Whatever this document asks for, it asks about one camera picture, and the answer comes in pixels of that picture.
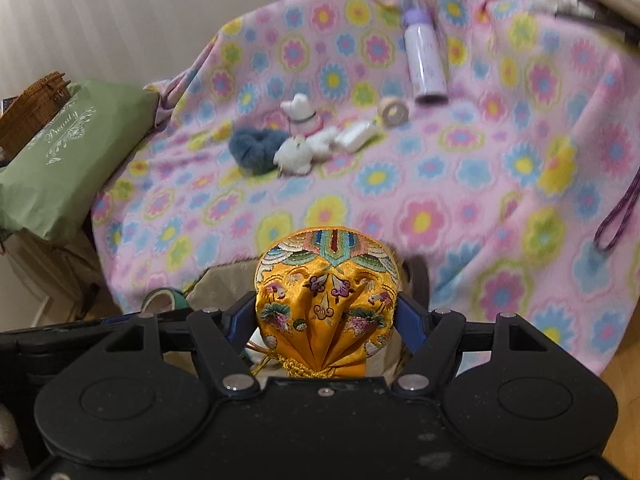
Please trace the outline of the green washi tape roll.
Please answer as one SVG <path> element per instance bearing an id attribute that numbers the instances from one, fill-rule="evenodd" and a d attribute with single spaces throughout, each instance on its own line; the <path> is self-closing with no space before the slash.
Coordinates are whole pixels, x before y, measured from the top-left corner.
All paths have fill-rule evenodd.
<path id="1" fill-rule="evenodd" d="M 189 307 L 189 303 L 182 292 L 171 287 L 162 287 L 152 290 L 145 297 L 145 300 L 142 301 L 141 312 L 161 314 L 187 307 Z"/>

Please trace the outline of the orange embroidered pouch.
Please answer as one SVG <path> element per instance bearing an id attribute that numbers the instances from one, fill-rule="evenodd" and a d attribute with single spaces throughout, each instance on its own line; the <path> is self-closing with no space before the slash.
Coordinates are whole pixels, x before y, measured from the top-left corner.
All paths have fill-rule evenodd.
<path id="1" fill-rule="evenodd" d="M 255 272 L 257 328 L 246 345 L 261 372 L 361 378 L 393 333 L 405 285 L 386 245 L 345 229 L 306 229 L 279 240 Z"/>

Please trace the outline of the blue fluffy scrunchie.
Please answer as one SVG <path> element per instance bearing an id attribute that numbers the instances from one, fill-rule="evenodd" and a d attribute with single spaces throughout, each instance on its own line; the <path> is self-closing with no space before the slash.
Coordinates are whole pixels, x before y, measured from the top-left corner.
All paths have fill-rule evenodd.
<path id="1" fill-rule="evenodd" d="M 239 128 L 230 136 L 229 151 L 244 174 L 260 176 L 276 169 L 274 155 L 289 137 L 283 130 Z"/>

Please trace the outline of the white plush sheep keychain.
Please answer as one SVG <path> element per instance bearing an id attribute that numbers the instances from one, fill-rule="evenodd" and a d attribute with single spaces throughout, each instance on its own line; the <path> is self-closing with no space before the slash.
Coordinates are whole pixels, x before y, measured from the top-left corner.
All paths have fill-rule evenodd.
<path id="1" fill-rule="evenodd" d="M 315 162 L 331 159 L 339 133 L 337 128 L 329 127 L 311 136 L 290 136 L 273 156 L 280 176 L 306 176 Z"/>

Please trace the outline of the white packaged tissue pad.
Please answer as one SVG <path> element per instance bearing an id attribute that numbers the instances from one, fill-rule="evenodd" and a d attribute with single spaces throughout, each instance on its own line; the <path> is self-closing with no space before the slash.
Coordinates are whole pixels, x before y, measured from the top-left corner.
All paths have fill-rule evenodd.
<path id="1" fill-rule="evenodd" d="M 356 153 L 377 133 L 374 122 L 353 122 L 335 137 L 334 145 L 343 152 Z"/>

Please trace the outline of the green cushion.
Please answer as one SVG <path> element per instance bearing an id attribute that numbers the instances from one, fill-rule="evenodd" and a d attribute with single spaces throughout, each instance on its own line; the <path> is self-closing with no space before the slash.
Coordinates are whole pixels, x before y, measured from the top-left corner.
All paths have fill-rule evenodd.
<path id="1" fill-rule="evenodd" d="M 158 94 L 86 80 L 53 119 L 1 170 L 1 229 L 64 245 L 96 194 L 154 128 Z"/>

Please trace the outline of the pink floral fleece blanket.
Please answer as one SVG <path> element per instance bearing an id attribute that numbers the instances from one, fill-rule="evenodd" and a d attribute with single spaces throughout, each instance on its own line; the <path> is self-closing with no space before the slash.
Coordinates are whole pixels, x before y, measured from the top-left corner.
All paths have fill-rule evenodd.
<path id="1" fill-rule="evenodd" d="M 236 128 L 283 128 L 303 93 L 323 120 L 413 100 L 400 14 L 432 9 L 448 101 L 414 106 L 303 177 L 252 177 Z M 154 84 L 157 130 L 92 208 L 119 307 L 185 289 L 303 228 L 346 226 L 423 257 L 432 304 L 525 316 L 594 372 L 639 299 L 639 52 L 523 0 L 283 0 L 236 18 Z"/>

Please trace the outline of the beige tape roll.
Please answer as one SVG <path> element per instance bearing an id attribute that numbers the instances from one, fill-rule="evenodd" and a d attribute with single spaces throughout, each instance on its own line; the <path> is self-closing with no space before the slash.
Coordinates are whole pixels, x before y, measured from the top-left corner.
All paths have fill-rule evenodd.
<path id="1" fill-rule="evenodd" d="M 378 103 L 378 118 L 385 128 L 399 127 L 409 120 L 409 109 L 403 99 L 386 96 Z"/>

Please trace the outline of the brown wicker basket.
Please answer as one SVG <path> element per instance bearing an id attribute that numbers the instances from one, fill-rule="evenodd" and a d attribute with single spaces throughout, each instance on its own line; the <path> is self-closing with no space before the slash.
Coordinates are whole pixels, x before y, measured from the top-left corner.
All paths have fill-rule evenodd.
<path id="1" fill-rule="evenodd" d="M 1 116 L 1 159 L 14 158 L 70 100 L 69 80 L 53 72 L 31 84 Z"/>

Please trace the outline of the purple water bottle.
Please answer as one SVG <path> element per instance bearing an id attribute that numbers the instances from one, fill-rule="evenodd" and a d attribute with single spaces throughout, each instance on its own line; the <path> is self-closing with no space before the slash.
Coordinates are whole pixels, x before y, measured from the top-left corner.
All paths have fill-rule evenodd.
<path id="1" fill-rule="evenodd" d="M 448 99 L 448 88 L 431 14 L 411 8 L 402 16 L 413 99 L 426 104 Z"/>

